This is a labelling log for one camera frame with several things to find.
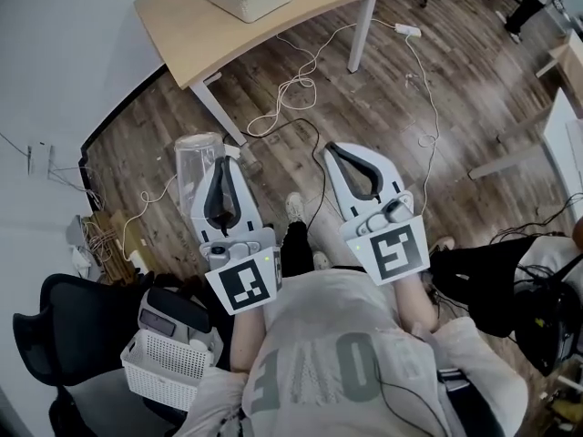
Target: sneaker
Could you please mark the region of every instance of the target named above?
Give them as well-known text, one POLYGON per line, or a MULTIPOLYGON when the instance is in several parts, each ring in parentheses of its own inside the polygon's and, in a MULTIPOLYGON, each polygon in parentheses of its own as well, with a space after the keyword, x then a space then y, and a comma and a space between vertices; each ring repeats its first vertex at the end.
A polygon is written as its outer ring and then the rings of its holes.
POLYGON ((288 221, 304 222, 306 221, 306 213, 303 206, 303 198, 300 193, 290 193, 285 199, 285 211, 288 214, 288 221))
POLYGON ((512 41, 515 44, 520 44, 522 42, 522 39, 520 38, 520 34, 514 34, 511 32, 508 32, 510 34, 510 38, 512 39, 512 41))
POLYGON ((332 264, 330 263, 328 256, 321 251, 316 251, 313 253, 313 268, 314 270, 331 269, 332 264))
POLYGON ((455 239, 453 237, 442 237, 429 249, 429 255, 431 256, 437 251, 451 251, 453 248, 455 248, 455 239))

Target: electrical cable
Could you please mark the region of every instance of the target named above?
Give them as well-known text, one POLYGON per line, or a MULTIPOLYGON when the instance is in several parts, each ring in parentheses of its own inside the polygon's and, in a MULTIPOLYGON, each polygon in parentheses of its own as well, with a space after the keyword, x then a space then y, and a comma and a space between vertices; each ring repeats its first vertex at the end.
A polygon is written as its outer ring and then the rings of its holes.
MULTIPOLYGON (((20 147, 18 147, 14 142, 12 142, 10 139, 8 139, 4 134, 0 133, 0 137, 4 141, 6 141, 6 143, 8 143, 10 146, 12 146, 17 152, 19 152, 21 155, 23 155, 28 160, 30 160, 30 153, 27 154, 24 150, 22 150, 20 147)), ((53 167, 55 166, 54 162, 51 159, 48 160, 48 163, 49 163, 49 165, 51 165, 53 167)), ((79 185, 71 183, 68 179, 63 178, 61 175, 56 173, 58 170, 69 170, 69 169, 74 169, 74 168, 84 168, 84 167, 52 168, 52 169, 50 168, 48 170, 48 173, 49 173, 49 175, 52 175, 55 178, 57 178, 58 183, 61 183, 62 185, 69 186, 71 188, 76 189, 77 191, 81 191, 81 192, 88 194, 95 201, 97 208, 99 208, 100 210, 103 210, 103 208, 105 208, 105 204, 106 204, 105 198, 102 198, 93 189, 82 188, 79 185)))
MULTIPOLYGON (((395 29, 394 25, 389 25, 388 23, 385 23, 384 21, 381 21, 379 19, 372 18, 371 21, 374 21, 375 23, 379 23, 379 24, 384 25, 386 27, 390 27, 391 29, 395 29)), ((275 125, 277 124, 277 121, 278 121, 280 113, 281 113, 281 107, 286 107, 286 108, 289 108, 290 110, 308 110, 309 108, 312 108, 316 105, 316 103, 318 101, 318 90, 316 88, 315 81, 313 79, 311 79, 310 77, 308 77, 308 75, 310 75, 311 73, 313 73, 317 69, 318 56, 323 51, 323 49, 332 42, 332 40, 334 39, 336 34, 338 34, 340 31, 342 31, 344 29, 347 29, 349 27, 354 27, 354 26, 356 26, 356 24, 345 25, 343 27, 336 29, 332 33, 332 35, 328 38, 326 43, 318 49, 318 51, 316 52, 316 55, 314 55, 311 51, 309 51, 305 48, 301 48, 301 47, 296 46, 295 44, 293 44, 289 40, 281 37, 280 35, 277 35, 277 38, 279 40, 281 40, 282 42, 285 42, 286 44, 288 44, 289 46, 291 46, 295 50, 298 50, 300 52, 307 54, 311 59, 307 63, 305 63, 304 65, 300 66, 300 68, 298 69, 297 75, 295 75, 292 79, 285 81, 284 83, 281 83, 278 86, 278 94, 277 94, 276 101, 275 101, 275 113, 261 115, 259 117, 254 118, 247 125, 247 135, 248 136, 262 138, 262 137, 266 137, 267 135, 269 135, 271 133, 271 131, 275 128, 275 125), (291 106, 289 104, 286 104, 286 102, 284 100, 285 94, 287 93, 288 88, 293 84, 300 84, 300 86, 302 86, 302 87, 308 87, 308 88, 313 89, 313 101, 310 103, 310 105, 308 105, 307 107, 294 107, 294 106, 291 106), (258 121, 260 119, 264 119, 264 118, 273 118, 273 121, 271 122, 271 124, 268 126, 268 128, 265 131, 263 131, 261 133, 252 133, 251 126, 256 121, 258 121)), ((433 94, 431 92, 431 89, 429 88, 429 83, 427 82, 427 74, 423 68, 423 64, 421 63, 419 56, 416 54, 413 47, 409 43, 410 36, 411 35, 408 35, 404 41, 405 41, 407 47, 409 47, 409 49, 413 53, 415 60, 417 61, 417 64, 421 68, 421 71, 423 73, 425 89, 427 90, 427 94, 429 96, 429 102, 431 103, 431 107, 433 108, 433 110, 435 112, 435 134, 434 135, 433 134, 423 134, 417 140, 417 144, 419 145, 419 147, 422 147, 422 148, 431 147, 432 148, 431 155, 429 157, 429 164, 427 166, 427 175, 425 176, 424 183, 423 183, 424 204, 423 204, 423 207, 421 210, 421 215, 423 215, 425 212, 425 209, 427 207, 427 183, 429 182, 429 178, 431 177, 431 171, 432 171, 432 166, 434 163, 435 152, 437 150, 437 141, 440 138, 439 113, 438 113, 437 108, 435 106, 433 94), (423 143, 424 138, 429 138, 430 141, 428 143, 424 144, 423 143)))
POLYGON ((567 199, 567 201, 565 201, 565 204, 563 205, 563 207, 561 208, 561 210, 559 212, 551 215, 550 217, 546 218, 542 222, 528 222, 528 223, 525 223, 524 225, 520 225, 519 227, 500 230, 495 234, 495 236, 492 239, 490 239, 489 244, 493 244, 496 241, 496 239, 499 239, 498 242, 502 242, 505 240, 505 238, 512 236, 512 235, 520 235, 522 237, 527 237, 527 236, 539 237, 539 236, 546 236, 546 235, 550 235, 550 236, 560 235, 561 233, 556 232, 556 231, 550 231, 548 233, 527 234, 525 232, 525 229, 527 229, 528 227, 540 227, 540 228, 546 227, 549 223, 551 223, 554 219, 556 219, 559 215, 561 215, 565 210, 567 210, 571 206, 577 204, 582 199, 583 199, 583 192, 575 193, 575 194, 569 196, 569 198, 567 199))
POLYGON ((391 405, 389 404, 389 401, 386 399, 386 396, 384 395, 384 386, 386 386, 386 387, 394 387, 394 388, 399 389, 399 390, 408 391, 413 396, 417 397, 425 405, 425 407, 429 410, 429 412, 431 412, 433 414, 435 420, 439 423, 439 426, 441 427, 441 430, 443 431, 444 435, 445 436, 447 435, 447 430, 445 429, 445 426, 443 425, 443 423, 441 422, 441 420, 437 416, 437 413, 434 411, 434 409, 429 405, 429 403, 427 401, 425 401, 425 399, 419 393, 417 393, 416 391, 412 391, 412 390, 410 390, 410 389, 408 389, 406 387, 403 387, 401 385, 396 385, 394 383, 388 383, 388 382, 383 381, 383 376, 381 375, 381 367, 380 367, 379 361, 378 361, 378 359, 376 357, 374 357, 374 366, 375 366, 375 371, 378 373, 378 375, 376 376, 376 380, 378 380, 379 383, 381 384, 381 395, 383 396, 384 405, 389 409, 389 411, 392 414, 394 414, 397 418, 399 418, 405 424, 408 424, 411 427, 414 427, 419 432, 422 432, 425 435, 428 435, 429 437, 434 437, 434 435, 432 433, 426 431, 425 429, 423 429, 422 427, 418 426, 414 422, 411 422, 411 421, 405 419, 403 416, 401 416, 399 413, 397 413, 391 407, 391 405))
MULTIPOLYGON (((316 216, 318 215, 318 212, 320 212, 320 209, 322 208, 322 204, 324 203, 324 198, 325 198, 325 193, 326 193, 326 171, 324 170, 324 167, 320 164, 320 162, 316 158, 316 149, 318 148, 318 143, 320 142, 320 136, 321 136, 320 130, 308 118, 300 117, 300 118, 295 118, 293 120, 290 120, 290 121, 284 123, 283 125, 276 127, 275 129, 273 129, 269 133, 266 133, 263 136, 261 136, 261 138, 271 136, 272 134, 277 133, 280 129, 287 127, 288 125, 292 125, 297 121, 304 121, 305 123, 310 125, 310 127, 312 127, 312 129, 316 133, 316 141, 314 142, 314 145, 312 147, 312 159, 313 159, 314 163, 318 166, 320 171, 322 172, 322 194, 320 195, 320 203, 318 204, 318 208, 313 213, 312 219, 310 220, 310 223, 306 227, 307 231, 309 231, 310 227, 312 226, 313 221, 315 220, 316 216)), ((254 135, 246 133, 245 131, 241 131, 241 133, 247 137, 255 137, 254 135)), ((226 142, 228 137, 230 137, 229 133, 227 133, 225 136, 223 136, 223 139, 222 139, 223 142, 226 142)))
POLYGON ((136 219, 139 219, 141 216, 143 216, 146 213, 146 210, 148 210, 148 206, 154 202, 158 202, 159 200, 161 200, 162 198, 164 198, 164 196, 166 196, 166 193, 168 192, 168 188, 170 186, 170 183, 172 183, 172 181, 174 181, 176 179, 177 175, 174 175, 174 177, 172 177, 171 179, 169 179, 168 183, 166 184, 166 187, 164 187, 164 191, 162 191, 162 194, 159 195, 159 197, 157 197, 156 199, 150 199, 149 198, 149 193, 147 191, 142 191, 139 194, 139 198, 142 200, 142 202, 145 202, 146 205, 144 206, 144 209, 137 215, 135 215, 132 218, 129 218, 125 225, 124 225, 124 229, 121 232, 121 255, 123 256, 124 260, 126 262, 130 262, 131 259, 126 257, 126 229, 128 229, 128 224, 129 222, 133 222, 136 219))

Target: black cable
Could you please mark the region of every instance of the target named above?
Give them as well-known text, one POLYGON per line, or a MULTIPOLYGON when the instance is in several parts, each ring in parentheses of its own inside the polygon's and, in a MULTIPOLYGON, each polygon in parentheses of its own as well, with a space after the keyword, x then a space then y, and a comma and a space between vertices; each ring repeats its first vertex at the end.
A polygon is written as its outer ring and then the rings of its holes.
POLYGON ((451 311, 452 315, 454 316, 454 319, 457 319, 457 315, 455 314, 454 308, 452 308, 447 301, 445 301, 443 298, 439 298, 438 300, 438 305, 441 306, 442 303, 444 303, 444 306, 447 306, 449 308, 449 310, 451 311))
POLYGON ((17 146, 14 142, 12 142, 10 139, 8 139, 6 136, 4 136, 2 133, 0 133, 0 137, 4 141, 6 141, 8 144, 10 144, 10 146, 12 146, 14 149, 16 149, 18 152, 20 152, 23 156, 28 158, 28 154, 26 154, 26 152, 24 150, 22 150, 19 146, 17 146))
POLYGON ((415 397, 417 397, 424 405, 425 407, 434 415, 435 420, 439 423, 442 431, 444 432, 444 435, 447 435, 447 430, 445 429, 445 426, 443 425, 443 423, 441 422, 441 420, 439 419, 439 417, 437 416, 437 413, 434 411, 434 409, 429 405, 429 403, 427 401, 425 401, 425 399, 416 391, 412 391, 410 389, 407 389, 406 387, 403 387, 401 385, 396 385, 394 383, 388 383, 383 381, 383 376, 381 375, 381 367, 379 364, 379 361, 376 357, 374 357, 374 365, 376 366, 376 372, 378 373, 378 375, 376 376, 376 380, 379 381, 379 383, 381 384, 381 395, 383 395, 383 401, 384 401, 384 405, 389 409, 389 411, 394 414, 397 418, 399 418, 401 421, 403 421, 405 424, 409 424, 411 427, 416 428, 416 430, 424 433, 425 435, 428 435, 429 437, 434 437, 434 435, 428 431, 426 431, 425 429, 423 429, 422 427, 418 426, 417 424, 415 424, 414 422, 408 421, 406 420, 403 416, 401 416, 399 413, 397 413, 389 404, 389 401, 386 399, 386 396, 384 395, 384 387, 395 387, 396 389, 399 390, 404 390, 404 391, 408 391, 409 393, 411 393, 412 395, 414 395, 415 397))
POLYGON ((572 196, 570 196, 567 201, 565 201, 565 204, 563 205, 562 209, 551 215, 550 217, 546 218, 545 220, 543 220, 542 222, 528 222, 525 223, 524 225, 521 225, 519 227, 514 227, 511 229, 503 229, 501 231, 498 231, 495 236, 490 239, 490 243, 489 244, 493 244, 494 241, 496 239, 500 239, 498 242, 502 242, 504 241, 505 238, 512 236, 512 235, 519 235, 522 237, 540 237, 540 236, 546 236, 546 235, 551 235, 551 236, 564 236, 564 233, 558 232, 558 231, 551 231, 548 233, 534 233, 534 234, 527 234, 525 232, 525 229, 527 229, 528 227, 541 227, 544 228, 546 227, 550 222, 552 222, 554 219, 556 219, 559 215, 561 215, 565 210, 567 210, 568 208, 570 208, 571 206, 573 206, 574 204, 577 204, 581 199, 583 199, 583 193, 575 193, 572 196))
MULTIPOLYGON (((290 120, 290 121, 284 123, 283 125, 280 125, 280 126, 274 128, 272 131, 270 131, 269 133, 267 133, 266 135, 263 135, 263 136, 250 135, 246 131, 241 131, 241 134, 243 136, 247 136, 247 137, 255 137, 256 139, 264 139, 265 137, 268 137, 274 133, 277 133, 283 127, 287 127, 288 125, 292 125, 296 121, 306 122, 316 132, 316 142, 314 143, 313 148, 312 148, 312 159, 316 163, 316 165, 318 166, 320 171, 322 172, 322 195, 320 197, 320 204, 318 205, 318 208, 314 212, 312 219, 310 220, 310 223, 307 226, 307 230, 309 231, 314 219, 316 218, 316 216, 318 215, 318 212, 320 212, 320 209, 322 208, 322 204, 324 203, 324 198, 325 198, 325 193, 326 193, 326 171, 324 170, 324 167, 320 164, 320 162, 318 162, 316 155, 315 155, 316 148, 318 147, 318 143, 320 142, 320 131, 318 130, 318 128, 309 119, 304 118, 304 117, 300 117, 300 118, 295 118, 294 120, 290 120)), ((223 136, 222 141, 226 142, 226 140, 228 138, 229 138, 229 133, 227 133, 225 136, 223 136)))

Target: white cable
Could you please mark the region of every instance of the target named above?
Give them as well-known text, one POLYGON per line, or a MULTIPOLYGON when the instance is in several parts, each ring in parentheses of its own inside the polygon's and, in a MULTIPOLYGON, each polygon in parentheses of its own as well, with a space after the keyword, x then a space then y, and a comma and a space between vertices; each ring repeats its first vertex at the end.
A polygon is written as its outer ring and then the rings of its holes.
POLYGON ((174 181, 176 179, 177 175, 174 175, 174 177, 172 177, 168 183, 166 184, 166 187, 164 188, 164 191, 162 192, 162 194, 160 194, 160 196, 156 199, 150 199, 149 198, 149 194, 147 191, 142 191, 139 194, 139 198, 142 199, 142 202, 146 203, 146 206, 144 206, 144 209, 137 214, 136 216, 130 218, 126 224, 124 225, 124 229, 121 232, 121 255, 123 256, 124 260, 126 262, 130 262, 130 258, 126 257, 126 229, 128 228, 128 224, 129 222, 134 221, 135 219, 139 219, 141 216, 143 216, 146 213, 146 210, 148 210, 148 206, 153 203, 153 202, 158 202, 159 200, 161 200, 162 198, 164 198, 164 196, 166 196, 166 193, 168 192, 168 188, 170 186, 170 183, 172 183, 172 181, 174 181))
MULTIPOLYGON (((385 23, 384 21, 381 21, 380 19, 374 19, 372 18, 371 21, 374 21, 376 23, 380 23, 381 25, 385 25, 387 27, 390 27, 391 29, 394 29, 393 25, 388 25, 387 23, 385 23)), ((304 54, 308 54, 312 59, 310 61, 308 61, 307 63, 305 63, 304 65, 300 66, 300 69, 298 70, 298 74, 296 76, 294 76, 292 79, 290 79, 289 81, 285 81, 284 83, 281 83, 278 87, 278 92, 277 92, 277 99, 275 101, 275 113, 273 114, 269 114, 269 115, 261 115, 260 117, 257 117, 255 119, 253 119, 248 125, 247 125, 247 134, 249 134, 250 136, 253 137, 264 137, 265 135, 269 134, 269 132, 275 127, 275 125, 277 124, 277 121, 280 117, 280 113, 281 113, 281 107, 284 106, 286 108, 289 108, 290 110, 308 110, 312 107, 314 107, 316 105, 316 102, 318 101, 318 90, 316 88, 316 83, 314 82, 313 79, 311 79, 310 77, 307 77, 308 75, 310 75, 311 73, 313 73, 314 71, 316 71, 316 68, 318 67, 318 56, 320 56, 320 53, 323 51, 323 49, 328 46, 332 40, 334 39, 334 36, 336 36, 340 31, 347 29, 349 27, 354 27, 356 26, 356 24, 352 24, 352 25, 344 25, 343 27, 339 27, 338 29, 336 29, 333 34, 330 36, 330 38, 328 39, 328 41, 320 47, 320 49, 318 50, 318 52, 316 53, 316 55, 314 55, 312 52, 310 52, 309 50, 305 49, 305 48, 300 48, 295 46, 292 42, 290 42, 287 39, 284 39, 283 37, 281 37, 279 34, 276 35, 276 37, 278 39, 280 39, 282 42, 285 42, 286 44, 288 44, 289 46, 291 46, 292 48, 295 48, 296 50, 303 52, 304 54), (313 64, 313 67, 310 68, 309 71, 306 71, 305 73, 302 71, 305 67, 310 66, 313 64), (291 105, 288 105, 285 103, 285 101, 283 100, 288 88, 293 85, 293 84, 300 84, 302 87, 311 87, 313 88, 313 102, 307 106, 307 107, 294 107, 291 105), (271 123, 271 125, 262 133, 259 134, 254 134, 251 133, 251 125, 253 123, 255 123, 257 120, 261 120, 263 118, 273 118, 273 122, 271 123)))
MULTIPOLYGON (((385 23, 384 21, 381 21, 380 19, 375 19, 372 18, 371 21, 374 21, 375 23, 379 23, 381 25, 384 25, 386 27, 390 27, 391 29, 395 29, 394 25, 389 25, 387 23, 385 23)), ((320 53, 323 51, 323 49, 328 46, 332 40, 334 39, 334 36, 336 36, 336 34, 338 34, 340 31, 348 28, 348 27, 354 27, 356 26, 356 24, 353 25, 345 25, 343 27, 340 27, 338 29, 336 29, 333 34, 330 36, 330 38, 328 39, 328 41, 320 47, 320 49, 318 50, 318 52, 316 53, 316 55, 314 55, 312 52, 310 52, 309 50, 305 49, 305 48, 300 48, 295 46, 292 42, 290 42, 287 39, 284 39, 283 37, 281 37, 280 35, 277 35, 277 38, 280 39, 282 42, 285 42, 286 44, 288 44, 289 46, 293 47, 294 49, 303 52, 304 54, 308 54, 312 59, 310 61, 308 61, 307 63, 305 63, 304 65, 302 65, 300 67, 300 69, 298 70, 298 74, 296 76, 294 76, 292 79, 285 81, 284 83, 281 83, 278 87, 278 94, 277 94, 277 99, 275 101, 275 113, 273 114, 269 114, 269 115, 262 115, 260 117, 257 117, 255 119, 253 119, 248 125, 247 125, 247 133, 250 136, 253 137, 265 137, 267 134, 270 133, 270 131, 275 127, 275 125, 278 122, 280 113, 281 113, 281 107, 286 107, 289 108, 290 110, 308 110, 309 108, 312 108, 316 105, 316 102, 318 101, 318 91, 316 88, 316 83, 314 82, 313 79, 311 79, 310 77, 308 77, 308 75, 310 75, 311 73, 313 73, 317 66, 318 66, 318 62, 317 62, 317 58, 320 55, 320 53), (310 68, 309 71, 303 72, 303 69, 307 66, 312 65, 312 68, 310 68), (313 102, 307 106, 307 107, 294 107, 294 106, 290 106, 289 104, 286 104, 284 101, 284 96, 288 90, 288 88, 293 85, 293 84, 300 84, 302 87, 311 87, 313 88, 313 102), (263 118, 273 118, 273 121, 271 122, 270 126, 263 132, 261 133, 252 133, 251 132, 251 125, 253 125, 253 123, 255 123, 256 121, 263 119, 263 118)), ((407 44, 407 46, 409 47, 409 49, 411 50, 411 52, 413 52, 413 55, 415 57, 415 59, 417 60, 417 64, 419 65, 419 67, 421 68, 421 72, 423 73, 423 81, 425 84, 425 89, 427 89, 427 94, 429 95, 429 101, 431 103, 431 107, 433 108, 434 112, 435 112, 435 134, 434 135, 430 135, 430 134, 423 134, 422 136, 419 137, 419 139, 417 140, 417 144, 419 145, 419 147, 433 147, 432 151, 431 151, 431 156, 429 157, 429 165, 427 166, 427 175, 425 177, 424 183, 423 183, 423 192, 424 192, 424 204, 423 204, 423 208, 421 210, 421 215, 424 214, 425 212, 425 208, 427 207, 427 182, 429 181, 429 178, 431 176, 431 170, 432 170, 432 166, 434 163, 434 158, 435 158, 435 151, 437 150, 437 141, 439 140, 440 137, 440 131, 439 131, 439 113, 437 112, 437 108, 435 107, 435 103, 434 103, 434 98, 433 95, 431 93, 431 89, 429 88, 429 84, 427 83, 427 74, 423 68, 423 65, 421 63, 421 60, 419 59, 419 56, 416 54, 416 52, 414 51, 413 47, 411 46, 411 44, 409 44, 409 37, 411 35, 408 35, 405 38, 405 43, 407 44), (423 144, 422 141, 423 139, 427 137, 430 139, 430 141, 427 144, 423 144)))
POLYGON ((435 112, 435 135, 424 134, 421 137, 419 137, 419 139, 417 139, 417 144, 420 147, 433 146, 433 149, 431 151, 431 156, 429 157, 429 165, 427 166, 427 175, 426 175, 425 180, 423 182, 424 203, 423 203, 423 208, 421 209, 421 215, 423 215, 425 212, 425 208, 427 207, 427 182, 429 181, 429 177, 431 176, 431 167, 434 164, 435 151, 437 150, 437 141, 439 140, 441 133, 439 131, 439 113, 437 112, 437 107, 435 106, 435 103, 434 103, 434 97, 431 94, 431 89, 429 88, 429 84, 427 83, 427 74, 423 68, 423 65, 421 64, 421 60, 419 59, 419 56, 417 56, 416 52, 413 50, 413 48, 409 44, 409 37, 411 37, 411 35, 407 36, 404 39, 404 42, 411 49, 411 51, 413 52, 413 55, 415 55, 415 59, 417 60, 417 63, 419 64, 419 67, 421 68, 421 72, 423 73, 423 82, 425 84, 425 89, 427 89, 427 94, 429 95, 429 102, 431 102, 431 107, 433 107, 434 112, 435 112), (432 142, 430 142, 429 144, 425 144, 425 145, 421 144, 421 140, 424 137, 429 137, 432 140, 432 142))

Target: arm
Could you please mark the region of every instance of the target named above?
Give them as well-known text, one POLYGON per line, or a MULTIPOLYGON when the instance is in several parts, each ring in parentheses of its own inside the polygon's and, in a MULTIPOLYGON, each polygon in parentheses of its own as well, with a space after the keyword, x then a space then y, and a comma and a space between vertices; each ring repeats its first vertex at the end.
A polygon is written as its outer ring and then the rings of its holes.
POLYGON ((231 371, 249 373, 264 339, 263 307, 236 314, 230 341, 231 371))
POLYGON ((447 322, 434 338, 486 399, 504 434, 515 435, 528 405, 524 379, 492 351, 468 317, 447 322))
POLYGON ((393 282, 401 325, 411 332, 416 322, 429 331, 437 329, 437 314, 425 292, 419 274, 407 275, 393 282))

